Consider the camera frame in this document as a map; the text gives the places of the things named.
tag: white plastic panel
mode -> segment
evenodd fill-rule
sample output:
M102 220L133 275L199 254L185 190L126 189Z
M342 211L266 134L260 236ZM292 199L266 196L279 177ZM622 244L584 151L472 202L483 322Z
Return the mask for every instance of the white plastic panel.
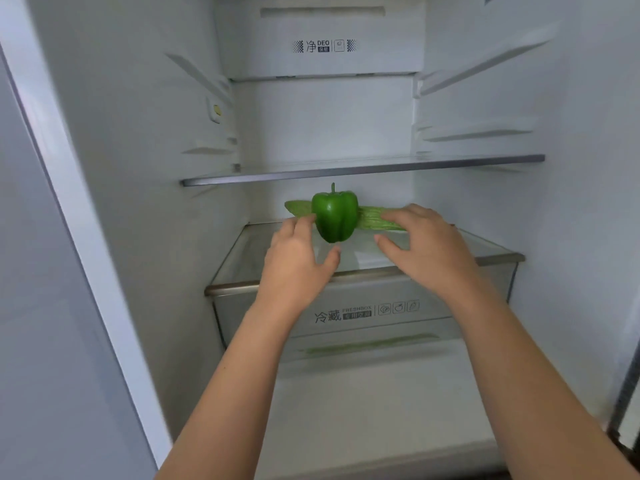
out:
M426 0L221 0L225 74L234 80L422 69Z

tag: square icon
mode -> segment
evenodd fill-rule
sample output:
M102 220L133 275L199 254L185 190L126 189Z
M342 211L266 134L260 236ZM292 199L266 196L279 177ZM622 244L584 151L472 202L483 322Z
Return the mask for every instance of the square icon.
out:
M394 313L404 313L404 301L396 301L394 303Z
M420 310L420 300L412 299L411 301L406 302L406 311L407 313L417 312Z

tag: bell pepper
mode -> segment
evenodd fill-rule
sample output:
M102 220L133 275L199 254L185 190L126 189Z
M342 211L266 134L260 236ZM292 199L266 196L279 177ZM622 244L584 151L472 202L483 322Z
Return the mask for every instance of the bell pepper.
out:
M350 191L319 193L311 200L316 227L326 242L342 242L350 238L358 225L358 197Z

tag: transparent drawer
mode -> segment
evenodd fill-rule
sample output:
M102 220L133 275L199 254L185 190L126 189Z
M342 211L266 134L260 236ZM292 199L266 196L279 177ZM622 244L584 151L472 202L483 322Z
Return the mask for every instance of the transparent drawer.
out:
M279 223L244 228L205 293L212 298L225 344L253 303L272 234ZM285 346L283 360L401 346L460 337L448 307L391 263L373 240L376 232L356 230L341 244L338 271L300 316ZM408 235L389 232L400 247ZM517 264L524 256L463 232L478 263L508 299ZM313 234L324 259L331 245Z

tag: shelf metallic trim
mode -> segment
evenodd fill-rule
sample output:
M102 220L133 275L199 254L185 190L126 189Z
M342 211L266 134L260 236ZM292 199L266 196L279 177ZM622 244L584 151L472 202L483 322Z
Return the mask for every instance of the shelf metallic trim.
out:
M514 252L498 254L495 256L480 256L476 258L476 263L480 267L496 266L498 264L508 263L516 264L524 261L524 254ZM340 285L349 283L364 283L404 275L404 272L400 271L397 266L376 267L372 269L356 269L354 271L340 271L338 273L335 273L331 278L331 281L329 281L329 284L331 285L333 283ZM204 295L213 297L257 292L259 284L259 280L254 280L238 283L224 283L221 285L210 285L205 288Z
M264 173L220 175L212 177L186 178L180 183L183 187L198 185L242 184L247 182L268 182L271 180L290 180L294 178L338 177L340 175L363 175L368 173L389 173L394 171L435 170L443 168L469 168L488 165L514 163L541 163L545 155L490 156L460 160L415 161L403 163L370 164L351 167L317 168L302 170L266 171Z

